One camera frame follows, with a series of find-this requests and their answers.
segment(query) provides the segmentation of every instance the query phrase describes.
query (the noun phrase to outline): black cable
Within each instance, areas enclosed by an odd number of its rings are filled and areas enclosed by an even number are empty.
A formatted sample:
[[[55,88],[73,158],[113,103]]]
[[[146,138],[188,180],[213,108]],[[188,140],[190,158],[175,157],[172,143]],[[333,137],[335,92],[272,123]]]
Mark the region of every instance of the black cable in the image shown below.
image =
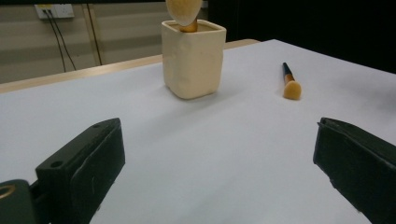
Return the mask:
[[[61,44],[59,43],[58,35],[56,34],[55,28],[52,25],[52,21],[50,19],[49,13],[47,12],[47,10],[43,10],[43,12],[44,12],[44,14],[46,14],[47,18],[49,19],[50,26],[52,27],[52,31],[55,34],[56,41],[58,42],[59,52],[61,52],[62,63],[64,64],[64,55],[62,54]]]
[[[55,23],[56,29],[58,30],[59,35],[61,36],[62,42],[64,42],[64,37],[62,36],[61,30],[60,30],[59,27],[58,27],[58,23],[56,23],[56,20],[53,18],[53,15],[52,15],[52,12],[51,12],[51,11],[49,11],[49,14],[50,14],[50,16],[52,17],[53,22]],[[72,60],[72,58],[70,57],[69,51],[67,50],[67,47],[66,47],[66,44],[65,44],[65,43],[64,43],[64,49],[66,50],[66,54],[67,54],[67,56],[69,57],[69,60],[70,60],[70,62],[73,64],[73,68],[74,68],[75,71],[76,71],[76,70],[77,70],[77,69],[76,69],[76,66],[74,65],[73,60]]]

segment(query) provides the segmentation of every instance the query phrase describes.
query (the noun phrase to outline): brush holder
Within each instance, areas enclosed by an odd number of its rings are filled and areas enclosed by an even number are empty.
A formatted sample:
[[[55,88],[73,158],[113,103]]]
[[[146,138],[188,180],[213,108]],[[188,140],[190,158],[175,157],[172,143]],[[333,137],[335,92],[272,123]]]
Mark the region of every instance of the brush holder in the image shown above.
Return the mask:
[[[226,29],[198,20],[198,31],[182,33],[175,21],[162,23],[163,79],[178,97],[192,99],[219,88]]]

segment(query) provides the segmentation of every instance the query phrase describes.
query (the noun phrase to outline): power outlet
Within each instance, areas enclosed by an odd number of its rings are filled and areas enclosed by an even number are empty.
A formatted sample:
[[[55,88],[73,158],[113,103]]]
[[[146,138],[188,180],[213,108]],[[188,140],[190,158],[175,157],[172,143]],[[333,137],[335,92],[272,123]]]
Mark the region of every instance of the power outlet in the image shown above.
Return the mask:
[[[73,18],[74,12],[71,4],[43,4],[35,5],[38,18],[47,20],[48,16],[44,11],[50,11],[53,18]]]

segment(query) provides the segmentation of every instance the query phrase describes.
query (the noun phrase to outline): makeup brush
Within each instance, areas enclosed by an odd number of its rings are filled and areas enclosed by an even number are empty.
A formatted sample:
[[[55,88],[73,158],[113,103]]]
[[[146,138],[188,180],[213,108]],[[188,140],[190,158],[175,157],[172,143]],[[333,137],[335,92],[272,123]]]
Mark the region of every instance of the makeup brush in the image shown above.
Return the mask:
[[[202,0],[166,0],[170,16],[180,25],[179,30],[193,33],[198,30],[197,15]]]
[[[301,86],[294,79],[293,73],[290,71],[288,65],[283,63],[283,78],[285,79],[285,89],[283,90],[283,97],[291,100],[300,99]]]

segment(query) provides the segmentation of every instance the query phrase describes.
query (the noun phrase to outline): table surface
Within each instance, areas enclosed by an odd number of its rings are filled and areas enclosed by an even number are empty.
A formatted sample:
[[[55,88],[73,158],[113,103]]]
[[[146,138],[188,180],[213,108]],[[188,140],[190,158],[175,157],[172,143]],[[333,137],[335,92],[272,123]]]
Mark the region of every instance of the table surface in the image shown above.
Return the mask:
[[[226,49],[219,90],[185,101],[156,60],[2,85],[0,182],[33,183],[54,151],[120,118],[126,164],[92,223],[370,223],[313,163],[317,122],[396,145],[394,74],[270,40]],[[299,101],[282,97],[283,62],[303,86]]]

